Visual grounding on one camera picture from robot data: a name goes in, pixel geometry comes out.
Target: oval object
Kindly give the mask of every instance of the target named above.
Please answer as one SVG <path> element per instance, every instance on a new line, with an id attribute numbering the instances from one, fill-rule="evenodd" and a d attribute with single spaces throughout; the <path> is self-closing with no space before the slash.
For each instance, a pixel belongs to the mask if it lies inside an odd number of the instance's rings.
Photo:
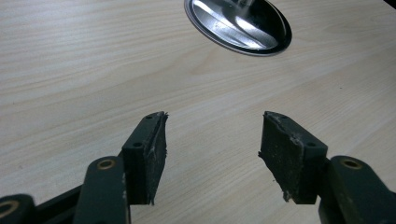
<path id="1" fill-rule="evenodd" d="M 201 33 L 227 49 L 266 56 L 291 42 L 288 21 L 266 0 L 185 0 L 185 9 Z"/>

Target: black metal bracket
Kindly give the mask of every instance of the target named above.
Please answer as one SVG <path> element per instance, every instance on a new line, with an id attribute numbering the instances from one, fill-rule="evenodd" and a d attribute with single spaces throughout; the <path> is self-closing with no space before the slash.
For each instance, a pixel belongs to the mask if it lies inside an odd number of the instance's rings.
<path id="1" fill-rule="evenodd" d="M 125 224 L 130 204 L 154 203 L 166 157 L 167 114 L 142 118 L 118 157 L 93 161 L 84 183 L 35 206 L 31 196 L 0 199 L 1 224 Z"/>
<path id="2" fill-rule="evenodd" d="M 396 197 L 373 169 L 347 156 L 326 158 L 327 146 L 289 117 L 265 112 L 259 156 L 285 201 L 321 198 L 322 223 L 396 223 Z"/>

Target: wood grain surface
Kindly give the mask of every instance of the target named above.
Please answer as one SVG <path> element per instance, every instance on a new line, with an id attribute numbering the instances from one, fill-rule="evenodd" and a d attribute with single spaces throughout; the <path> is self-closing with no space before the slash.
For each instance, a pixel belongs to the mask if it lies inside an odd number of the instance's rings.
<path id="1" fill-rule="evenodd" d="M 258 158 L 265 110 L 369 163 L 396 190 L 396 11 L 379 0 L 273 0 L 293 31 L 273 57 L 211 42 L 183 1 L 1 1 L 0 197 L 44 201 L 167 111 L 155 206 L 133 223 L 319 223 Z"/>

